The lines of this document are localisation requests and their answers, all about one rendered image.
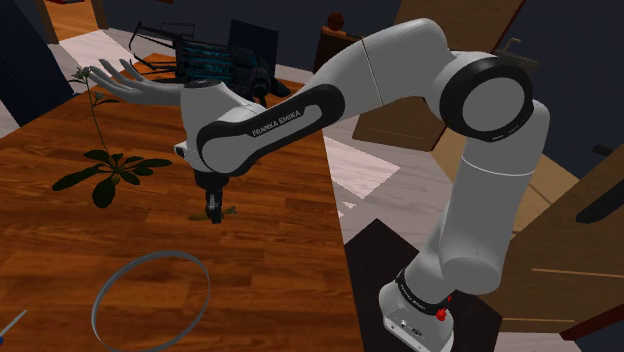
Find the small green brown sprig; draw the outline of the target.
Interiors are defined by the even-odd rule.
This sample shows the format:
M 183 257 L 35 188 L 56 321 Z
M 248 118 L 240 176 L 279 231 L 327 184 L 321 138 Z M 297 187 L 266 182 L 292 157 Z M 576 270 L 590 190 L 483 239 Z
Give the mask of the small green brown sprig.
M 236 214 L 236 207 L 231 206 L 221 211 L 221 218 L 224 219 L 226 215 L 234 215 Z M 191 221 L 202 221 L 202 220 L 211 220 L 212 217 L 207 215 L 205 211 L 200 213 L 191 214 L 188 216 L 188 219 Z

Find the green leafy plant with flower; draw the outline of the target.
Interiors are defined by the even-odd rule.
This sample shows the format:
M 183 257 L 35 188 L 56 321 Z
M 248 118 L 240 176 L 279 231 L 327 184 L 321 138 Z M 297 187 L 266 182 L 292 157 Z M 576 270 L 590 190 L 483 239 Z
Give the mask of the green leafy plant with flower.
M 87 88 L 86 94 L 89 99 L 90 112 L 100 140 L 101 149 L 89 150 L 84 153 L 84 156 L 96 161 L 96 164 L 63 176 L 52 185 L 52 190 L 65 190 L 93 176 L 106 174 L 106 177 L 95 185 L 91 195 L 93 204 L 98 208 L 105 209 L 113 202 L 116 196 L 116 186 L 121 180 L 138 186 L 141 184 L 140 176 L 150 176 L 154 173 L 154 168 L 170 166 L 172 162 L 162 158 L 125 157 L 123 153 L 112 154 L 109 151 L 97 121 L 95 108 L 105 103 L 119 103 L 119 100 L 108 99 L 100 92 L 92 93 L 89 83 L 91 75 L 92 69 L 90 67 L 82 68 L 78 66 L 76 72 L 71 75 L 69 82 L 83 84 Z

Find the grey mannequin hand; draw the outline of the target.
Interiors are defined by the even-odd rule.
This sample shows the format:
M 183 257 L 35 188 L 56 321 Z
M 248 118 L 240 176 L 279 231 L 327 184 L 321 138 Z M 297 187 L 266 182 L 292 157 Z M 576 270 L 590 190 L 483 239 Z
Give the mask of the grey mannequin hand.
M 100 59 L 99 62 L 106 72 L 99 67 L 89 66 L 89 79 L 124 101 L 142 105 L 180 105 L 183 84 L 148 80 L 124 59 L 119 62 L 132 79 L 123 76 L 107 60 Z

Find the black machine with teal parts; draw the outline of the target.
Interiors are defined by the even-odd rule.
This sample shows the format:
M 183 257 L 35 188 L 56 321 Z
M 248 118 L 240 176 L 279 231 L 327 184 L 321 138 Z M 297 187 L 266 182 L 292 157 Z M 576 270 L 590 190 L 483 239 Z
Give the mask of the black machine with teal parts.
M 141 21 L 129 40 L 129 49 L 132 49 L 136 37 L 175 51 L 173 61 L 148 62 L 134 54 L 140 63 L 151 69 L 148 75 L 175 75 L 174 78 L 156 79 L 156 82 L 182 84 L 216 79 L 245 99 L 253 101 L 257 98 L 262 106 L 266 106 L 265 97 L 269 94 L 277 97 L 291 94 L 291 90 L 270 73 L 266 61 L 249 49 L 194 41 L 193 35 L 149 28 Z

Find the dark flat panel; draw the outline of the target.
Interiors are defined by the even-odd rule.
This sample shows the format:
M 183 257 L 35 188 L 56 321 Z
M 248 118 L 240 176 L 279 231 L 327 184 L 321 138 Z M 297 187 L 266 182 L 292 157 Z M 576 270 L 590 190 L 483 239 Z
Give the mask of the dark flat panel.
M 249 49 L 275 69 L 279 30 L 232 19 L 228 45 Z

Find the dark robot stand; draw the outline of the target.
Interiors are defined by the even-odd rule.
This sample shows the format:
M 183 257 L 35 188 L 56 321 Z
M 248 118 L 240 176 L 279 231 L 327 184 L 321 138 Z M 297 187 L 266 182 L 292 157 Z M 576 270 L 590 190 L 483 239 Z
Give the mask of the dark robot stand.
M 380 289 L 396 277 L 418 250 L 376 219 L 345 245 L 364 352 L 415 352 L 383 325 Z M 474 295 L 455 291 L 450 315 L 454 344 L 450 352 L 494 352 L 502 316 Z

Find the brown wooden furniture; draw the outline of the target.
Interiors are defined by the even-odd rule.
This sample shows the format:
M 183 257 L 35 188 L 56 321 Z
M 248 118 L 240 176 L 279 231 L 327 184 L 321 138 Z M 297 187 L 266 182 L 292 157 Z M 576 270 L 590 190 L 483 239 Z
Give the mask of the brown wooden furniture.
M 624 144 L 511 240 L 483 299 L 504 332 L 575 340 L 624 320 Z

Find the brown wooden post with ball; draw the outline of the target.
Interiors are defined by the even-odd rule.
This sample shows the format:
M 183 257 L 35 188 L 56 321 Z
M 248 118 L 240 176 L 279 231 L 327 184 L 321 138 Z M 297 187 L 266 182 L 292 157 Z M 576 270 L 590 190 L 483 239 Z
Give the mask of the brown wooden post with ball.
M 362 39 L 360 35 L 343 31 L 343 26 L 344 17 L 340 12 L 332 12 L 328 16 L 327 24 L 321 27 L 313 73 L 337 53 Z

